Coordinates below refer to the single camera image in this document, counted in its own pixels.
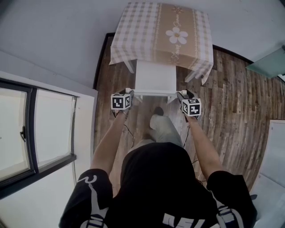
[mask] window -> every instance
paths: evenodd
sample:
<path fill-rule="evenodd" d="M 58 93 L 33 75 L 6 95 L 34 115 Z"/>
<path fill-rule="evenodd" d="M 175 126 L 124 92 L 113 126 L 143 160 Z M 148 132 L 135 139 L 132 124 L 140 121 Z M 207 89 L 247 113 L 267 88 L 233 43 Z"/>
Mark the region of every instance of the window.
<path fill-rule="evenodd" d="M 0 199 L 76 159 L 76 99 L 0 80 Z"/>

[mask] person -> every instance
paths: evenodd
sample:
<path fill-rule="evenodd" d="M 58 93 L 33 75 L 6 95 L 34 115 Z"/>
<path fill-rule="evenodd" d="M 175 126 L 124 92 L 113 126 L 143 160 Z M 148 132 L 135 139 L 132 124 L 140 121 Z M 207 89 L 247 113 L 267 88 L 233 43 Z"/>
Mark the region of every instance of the person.
<path fill-rule="evenodd" d="M 171 120 L 157 107 L 151 136 L 124 158 L 121 188 L 113 198 L 109 175 L 126 111 L 119 111 L 99 143 L 90 169 L 78 179 L 61 217 L 61 228 L 252 228 L 257 212 L 241 175 L 224 170 L 198 121 L 187 117 L 207 189 Z"/>

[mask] fiducial marker cube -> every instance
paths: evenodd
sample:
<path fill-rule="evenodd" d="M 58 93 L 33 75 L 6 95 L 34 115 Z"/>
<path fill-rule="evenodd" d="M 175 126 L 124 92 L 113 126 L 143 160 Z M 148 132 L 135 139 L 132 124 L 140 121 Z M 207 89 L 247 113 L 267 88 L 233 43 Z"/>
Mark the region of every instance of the fiducial marker cube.
<path fill-rule="evenodd" d="M 111 95 L 111 109 L 125 110 L 130 107 L 129 94 L 112 94 Z"/>
<path fill-rule="evenodd" d="M 184 99 L 182 100 L 182 111 L 187 116 L 200 116 L 201 115 L 201 99 Z"/>

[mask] table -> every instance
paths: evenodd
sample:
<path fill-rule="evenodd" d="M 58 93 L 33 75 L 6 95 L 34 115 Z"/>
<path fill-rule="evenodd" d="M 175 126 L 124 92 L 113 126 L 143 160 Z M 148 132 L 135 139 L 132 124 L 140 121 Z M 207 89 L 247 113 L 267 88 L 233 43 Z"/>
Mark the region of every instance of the table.
<path fill-rule="evenodd" d="M 213 67 L 208 15 L 170 4 L 129 3 L 111 45 L 110 64 L 125 62 L 134 73 L 131 60 L 136 59 L 139 64 L 148 61 L 190 69 L 184 81 L 203 76 L 201 81 L 204 84 Z M 164 80 L 154 81 L 158 85 Z M 141 83 L 147 90 L 150 82 L 143 80 Z"/>

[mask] window handle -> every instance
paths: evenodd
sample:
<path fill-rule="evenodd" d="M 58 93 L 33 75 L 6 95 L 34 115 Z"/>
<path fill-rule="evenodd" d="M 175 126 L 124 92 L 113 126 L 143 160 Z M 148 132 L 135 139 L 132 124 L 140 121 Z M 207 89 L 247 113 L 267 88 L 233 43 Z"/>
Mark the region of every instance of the window handle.
<path fill-rule="evenodd" d="M 25 135 L 25 126 L 22 127 L 22 131 L 20 131 L 20 136 L 24 142 L 26 142 L 26 135 Z"/>

